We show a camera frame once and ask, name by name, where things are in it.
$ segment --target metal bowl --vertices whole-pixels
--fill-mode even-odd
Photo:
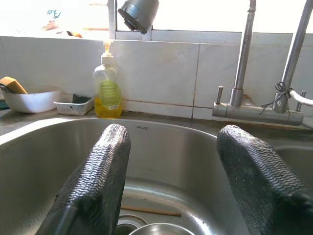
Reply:
[[[175,225],[166,223],[148,224],[136,229],[129,235],[194,235],[189,230]]]

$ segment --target sponge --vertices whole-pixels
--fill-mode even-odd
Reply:
[[[4,85],[11,93],[27,94],[27,91],[21,84],[12,77],[4,77],[0,79],[0,85]]]

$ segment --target wooden chopstick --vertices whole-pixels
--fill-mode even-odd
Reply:
[[[151,209],[151,208],[131,207],[131,206],[122,205],[121,209],[129,210],[129,211],[135,211],[135,212],[139,211],[139,212],[146,212],[146,213],[153,213],[153,214],[163,214],[163,215],[181,217],[181,213],[179,213],[179,212],[160,211],[160,210],[155,210],[155,209]]]

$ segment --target white tile wall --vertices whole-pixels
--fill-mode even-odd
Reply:
[[[55,85],[65,93],[93,95],[100,41],[2,37],[2,44],[7,74],[26,88]]]
[[[244,91],[256,104],[273,99],[274,85],[281,79],[287,53],[286,47],[251,47]],[[229,101],[238,57],[238,46],[201,45],[195,106],[212,108],[219,85],[224,86],[221,101]]]
[[[238,55],[239,46],[201,44],[195,106],[212,108],[220,85],[224,86],[221,102],[228,102]]]
[[[59,86],[64,93],[93,95],[93,69],[102,42],[74,39],[0,37],[0,76],[22,85]],[[125,109],[177,117],[214,119],[219,85],[228,102],[239,56],[238,45],[115,41],[111,51],[124,77],[119,81]],[[256,104],[269,102],[280,81],[288,48],[252,46],[244,90]],[[313,98],[313,47],[303,48],[292,87]],[[313,109],[303,107],[307,116]]]
[[[125,74],[120,83],[129,100],[192,106],[198,44],[117,41],[115,59]]]
[[[0,79],[5,77],[7,75],[6,71],[6,59],[5,59],[5,53],[3,48],[3,43],[0,37]]]

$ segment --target grout line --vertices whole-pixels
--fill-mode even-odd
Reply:
[[[194,87],[194,99],[193,99],[193,102],[192,102],[191,119],[194,118],[194,108],[195,108],[195,98],[196,98],[196,87],[197,87],[197,77],[198,77],[199,58],[200,58],[200,44],[199,44],[199,46],[198,46],[198,58],[197,58],[197,68],[196,68],[196,79],[195,79],[195,87]]]
[[[202,107],[202,106],[194,106],[194,108],[201,108],[201,109],[213,109],[213,108],[209,108],[209,107]]]
[[[170,104],[170,103],[164,103],[164,102],[151,102],[151,101],[142,101],[142,100],[134,100],[134,99],[123,99],[123,101],[138,102],[138,103],[148,103],[148,104],[173,105],[173,106],[180,106],[180,107],[189,107],[189,108],[192,108],[191,105]]]

